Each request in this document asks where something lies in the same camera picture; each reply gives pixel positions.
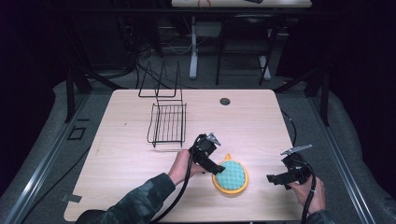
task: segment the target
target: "sponge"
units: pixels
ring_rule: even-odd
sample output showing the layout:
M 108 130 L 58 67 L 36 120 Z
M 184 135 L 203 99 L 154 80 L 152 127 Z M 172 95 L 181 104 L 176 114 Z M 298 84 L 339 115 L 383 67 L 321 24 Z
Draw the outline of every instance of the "sponge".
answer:
M 247 170 L 238 161 L 232 161 L 230 154 L 227 154 L 225 160 L 219 165 L 225 167 L 225 170 L 216 175 L 212 175 L 213 184 L 218 190 L 228 194 L 236 194 L 247 187 Z

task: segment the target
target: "hand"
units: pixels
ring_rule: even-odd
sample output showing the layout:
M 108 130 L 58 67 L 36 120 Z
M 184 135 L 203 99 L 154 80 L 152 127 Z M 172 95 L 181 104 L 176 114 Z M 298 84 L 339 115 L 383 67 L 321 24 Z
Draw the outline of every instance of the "hand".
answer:
M 175 186 L 184 181 L 189 164 L 190 152 L 187 149 L 179 151 L 168 175 L 174 182 Z M 202 166 L 192 163 L 190 177 L 197 173 L 204 173 L 206 169 Z
M 314 197 L 312 198 L 311 204 L 308 208 L 308 215 L 316 213 L 317 211 L 323 210 L 326 208 L 326 199 L 325 199 L 325 188 L 323 182 L 316 177 L 317 186 L 315 187 Z M 309 191 L 311 190 L 312 176 L 309 176 L 308 180 L 302 185 L 298 183 L 289 183 L 289 186 L 294 190 L 294 193 L 297 196 L 297 201 L 302 206 L 305 205 L 306 199 L 308 197 Z

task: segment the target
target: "dish drying rack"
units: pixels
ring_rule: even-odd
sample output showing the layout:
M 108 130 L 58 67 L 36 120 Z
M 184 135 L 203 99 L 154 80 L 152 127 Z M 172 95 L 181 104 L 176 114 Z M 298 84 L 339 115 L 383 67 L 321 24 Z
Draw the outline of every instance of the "dish drying rack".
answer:
M 175 80 L 171 81 L 175 84 L 171 94 L 161 94 L 163 92 L 161 91 L 161 86 L 165 86 L 163 85 L 163 81 L 170 80 L 168 75 L 166 75 L 164 63 L 159 75 L 151 70 L 150 63 L 148 63 L 144 70 L 145 75 L 143 76 L 138 95 L 141 98 L 155 98 L 155 103 L 151 107 L 151 120 L 148 126 L 147 140 L 154 147 L 157 144 L 165 143 L 180 143 L 182 147 L 186 137 L 187 104 L 183 103 L 183 92 L 179 84 L 179 64 L 177 63 Z M 151 77 L 154 94 L 145 95 L 142 89 L 148 76 Z

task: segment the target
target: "wooden table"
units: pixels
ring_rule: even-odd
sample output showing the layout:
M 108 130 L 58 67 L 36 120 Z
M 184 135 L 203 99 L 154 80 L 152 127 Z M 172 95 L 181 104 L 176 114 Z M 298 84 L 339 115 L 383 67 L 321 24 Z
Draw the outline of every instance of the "wooden table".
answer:
M 155 98 L 139 98 L 135 90 L 114 91 L 73 191 L 82 198 L 79 203 L 69 202 L 64 218 L 74 221 L 85 210 L 106 210 L 149 178 L 167 173 L 176 151 L 192 146 L 198 134 L 214 133 L 221 146 L 210 159 L 220 162 L 231 153 L 247 168 L 247 188 L 238 195 L 227 195 L 214 187 L 211 174 L 198 174 L 163 221 L 300 219 L 302 207 L 294 193 L 266 178 L 287 171 L 279 154 L 291 148 L 275 94 L 268 90 L 182 93 L 187 104 L 185 143 L 182 147 L 174 143 L 154 148 L 147 135 Z M 222 105 L 221 98 L 231 103 Z M 166 200 L 163 210 L 176 198 L 181 185 Z

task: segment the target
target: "camo jacket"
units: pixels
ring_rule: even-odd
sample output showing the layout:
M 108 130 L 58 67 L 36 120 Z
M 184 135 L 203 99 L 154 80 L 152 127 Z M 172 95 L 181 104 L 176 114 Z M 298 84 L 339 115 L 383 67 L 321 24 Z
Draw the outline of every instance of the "camo jacket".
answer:
M 306 224 L 335 224 L 335 221 L 328 210 L 321 210 L 309 216 Z
M 117 204 L 90 223 L 147 224 L 160 211 L 163 202 L 175 188 L 168 175 L 157 175 L 139 188 L 131 190 Z

